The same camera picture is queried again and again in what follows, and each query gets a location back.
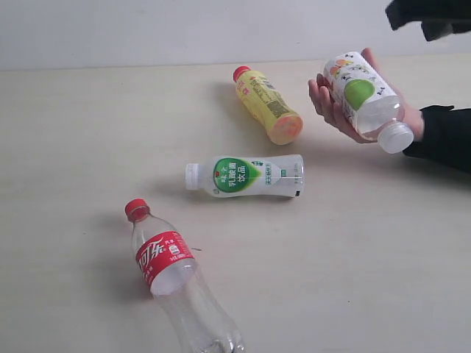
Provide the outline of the bare open human hand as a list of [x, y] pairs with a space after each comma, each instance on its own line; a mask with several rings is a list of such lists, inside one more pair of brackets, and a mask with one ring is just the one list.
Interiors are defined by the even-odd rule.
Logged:
[[[376, 60], [371, 48], [364, 48], [361, 56], [383, 77], [388, 85], [395, 91], [401, 100], [404, 112], [403, 122], [405, 122], [414, 133], [414, 141], [420, 142], [425, 131], [425, 122], [422, 117], [422, 111], [413, 108], [405, 101], [403, 94], [386, 78], [381, 72], [378, 61]], [[356, 143], [372, 143], [372, 140], [363, 139], [352, 127], [348, 119], [344, 116], [342, 107], [335, 102], [330, 95], [327, 86], [327, 79], [323, 74], [318, 73], [315, 79], [308, 81], [309, 96], [318, 115], [322, 116], [327, 124], [336, 128], [341, 133], [353, 139]]]

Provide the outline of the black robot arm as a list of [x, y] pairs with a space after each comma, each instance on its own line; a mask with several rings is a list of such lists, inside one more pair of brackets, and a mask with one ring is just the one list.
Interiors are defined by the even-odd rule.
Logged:
[[393, 31], [420, 22], [428, 42], [470, 32], [468, 0], [394, 0], [385, 13]]

